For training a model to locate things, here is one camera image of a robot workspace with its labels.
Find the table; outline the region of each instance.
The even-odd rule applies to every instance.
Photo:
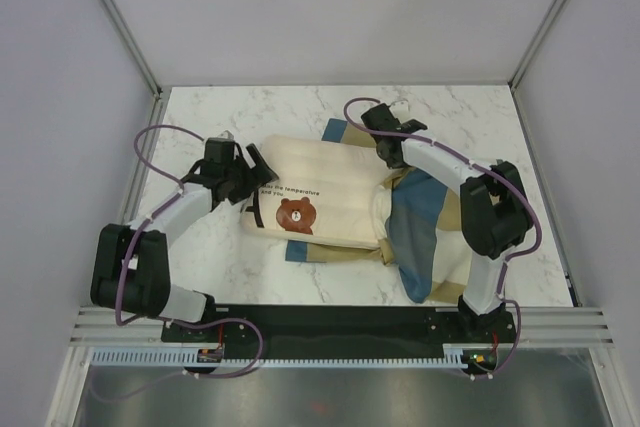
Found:
[[[508,297],[523,306],[571,306],[556,243],[508,86],[307,86],[173,88],[163,123],[204,137],[229,130],[241,145],[260,147],[272,134],[320,139],[327,121],[342,118],[350,98],[399,102],[438,140],[474,159],[518,166],[543,229],[541,248],[512,262]],[[359,115],[367,105],[354,106]],[[158,136],[153,163],[182,176],[203,146],[180,132]],[[150,172],[139,212],[150,211],[174,189]],[[398,270],[374,261],[332,264],[286,262],[286,241],[252,236],[239,223],[240,205],[221,205],[195,223],[170,250],[172,282],[215,296],[221,303],[413,305]],[[524,245],[532,243],[533,231]],[[440,305],[427,301],[423,305]]]

